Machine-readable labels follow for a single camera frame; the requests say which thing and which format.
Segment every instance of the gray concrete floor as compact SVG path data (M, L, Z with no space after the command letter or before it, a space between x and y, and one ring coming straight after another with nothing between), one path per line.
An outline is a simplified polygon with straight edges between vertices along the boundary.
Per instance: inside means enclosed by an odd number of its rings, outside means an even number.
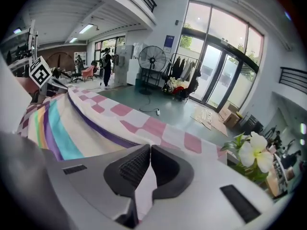
M195 121L190 116L199 104L194 101L188 100L187 103L185 101L180 102L173 96L163 94L160 90L151 90L152 94L146 96L140 94L139 90L138 87L129 86L118 90L102 91L98 94L136 110L141 108L142 110L150 111L159 108L160 116L157 116L156 111L147 112L146 114L218 146L222 146L238 134L227 129L229 136L227 137L214 127L209 130L204 125Z

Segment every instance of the ceiling light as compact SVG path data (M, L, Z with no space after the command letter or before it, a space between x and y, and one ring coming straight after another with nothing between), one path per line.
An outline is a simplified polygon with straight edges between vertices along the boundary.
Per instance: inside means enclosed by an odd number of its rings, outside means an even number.
M85 33L88 29L90 29L93 25L92 24L88 24L86 27L84 27L79 33L83 34Z
M76 40L77 40L77 38L74 37L74 38L70 41L70 43L73 43L73 42L76 41Z
M14 32L14 34L20 33L20 32L21 32L21 29L18 27L18 28L15 29L13 32Z
M306 134L306 124L301 123L301 133L302 133L303 135Z
M284 12L284 14L285 14L285 16L286 16L289 20L291 20L290 15L289 15L286 11Z

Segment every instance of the pink armchair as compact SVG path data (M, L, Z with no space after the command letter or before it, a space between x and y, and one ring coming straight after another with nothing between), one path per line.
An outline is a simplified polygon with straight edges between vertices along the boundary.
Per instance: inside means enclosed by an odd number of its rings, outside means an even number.
M91 78L93 80L93 75L94 75L94 66L90 66L88 69L85 69L82 71L82 77L83 80L85 81L85 78Z

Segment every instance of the teal stripe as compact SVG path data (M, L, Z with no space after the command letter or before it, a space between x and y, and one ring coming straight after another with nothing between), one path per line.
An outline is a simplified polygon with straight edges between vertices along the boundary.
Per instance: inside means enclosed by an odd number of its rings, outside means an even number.
M67 133L65 127L61 122L56 100L50 102L48 119L53 137L56 141L56 144L60 150L63 159L69 160L84 158L82 153L71 140L69 134Z

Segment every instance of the checkered blanket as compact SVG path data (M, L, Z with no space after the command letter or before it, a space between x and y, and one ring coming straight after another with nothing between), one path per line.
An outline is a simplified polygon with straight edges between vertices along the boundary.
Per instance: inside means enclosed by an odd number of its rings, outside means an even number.
M82 101L89 103L92 109L101 115L116 117L127 130L139 136L148 138L154 144L169 148L181 149L187 152L202 154L212 159L218 158L219 149L216 145L189 134L183 130L163 123L140 111L108 99L89 90L68 86ZM28 136L29 117L38 109L48 105L50 101L60 98L61 95L53 98L46 98L43 104L30 105L23 116L18 134Z

